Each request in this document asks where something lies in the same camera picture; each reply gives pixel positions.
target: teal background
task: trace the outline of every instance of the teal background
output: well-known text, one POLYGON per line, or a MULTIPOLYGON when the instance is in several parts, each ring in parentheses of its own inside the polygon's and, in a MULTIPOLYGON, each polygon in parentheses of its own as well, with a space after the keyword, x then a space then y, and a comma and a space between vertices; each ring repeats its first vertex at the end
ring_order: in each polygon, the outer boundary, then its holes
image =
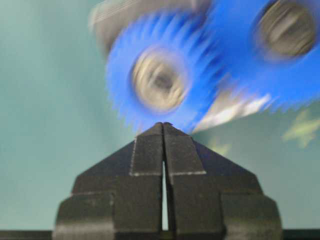
MULTIPOLYGON (((99 2, 0 0, 0 230, 52 229, 76 175, 134 139, 107 101, 105 59, 88 31, 99 2)), ((319 228, 319 119, 314 103, 193 137, 256 173, 286 228, 319 228), (304 113, 315 127, 284 140, 304 113)))

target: spur gear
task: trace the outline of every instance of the spur gear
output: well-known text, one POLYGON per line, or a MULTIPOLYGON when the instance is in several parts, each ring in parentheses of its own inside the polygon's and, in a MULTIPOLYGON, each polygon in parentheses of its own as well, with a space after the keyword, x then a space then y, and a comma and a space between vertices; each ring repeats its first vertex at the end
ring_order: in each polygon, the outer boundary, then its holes
POLYGON ((218 0, 207 19, 234 94, 270 96, 271 108, 320 97, 319 0, 218 0))
POLYGON ((139 18, 115 40, 106 82, 116 108, 135 130, 170 122, 190 133, 208 112, 223 76, 214 38, 187 10, 139 18))

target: gray plastic part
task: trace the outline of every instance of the gray plastic part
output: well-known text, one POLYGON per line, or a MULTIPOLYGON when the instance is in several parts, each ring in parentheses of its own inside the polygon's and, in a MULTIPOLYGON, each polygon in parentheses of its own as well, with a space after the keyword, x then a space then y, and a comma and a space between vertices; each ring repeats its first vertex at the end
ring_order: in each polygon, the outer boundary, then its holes
POLYGON ((105 0, 91 12, 89 26, 108 54, 119 33, 142 15, 165 8, 204 12, 212 0, 105 0))

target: blurred gear assembly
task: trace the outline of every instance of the blurred gear assembly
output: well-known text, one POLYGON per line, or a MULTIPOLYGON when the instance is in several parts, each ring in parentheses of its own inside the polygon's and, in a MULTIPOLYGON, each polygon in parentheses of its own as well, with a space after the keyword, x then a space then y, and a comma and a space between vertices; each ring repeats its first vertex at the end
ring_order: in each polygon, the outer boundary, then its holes
POLYGON ((134 130, 192 133, 320 97, 318 0, 106 0, 89 25, 134 130))

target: blue gear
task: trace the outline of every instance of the blue gear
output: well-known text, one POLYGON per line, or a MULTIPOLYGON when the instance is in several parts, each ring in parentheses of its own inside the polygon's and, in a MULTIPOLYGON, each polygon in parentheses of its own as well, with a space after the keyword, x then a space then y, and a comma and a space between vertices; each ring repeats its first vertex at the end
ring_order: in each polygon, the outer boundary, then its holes
POLYGON ((320 97, 320 1, 297 0, 305 5, 317 24, 317 42, 304 56, 271 62, 263 49, 254 43, 259 17, 271 0, 218 0, 208 13, 208 31, 223 51, 223 63, 231 75, 234 94, 248 97, 270 96, 269 104, 276 110, 298 108, 320 97))
POLYGON ((135 130, 169 122, 190 133, 208 112, 223 74, 213 38, 205 32, 201 18, 177 9, 143 16, 116 39, 106 65, 107 87, 116 108, 133 122, 135 130), (152 47, 177 56, 189 81, 190 88, 182 103, 166 114, 142 104, 132 86, 132 69, 137 59, 152 47))

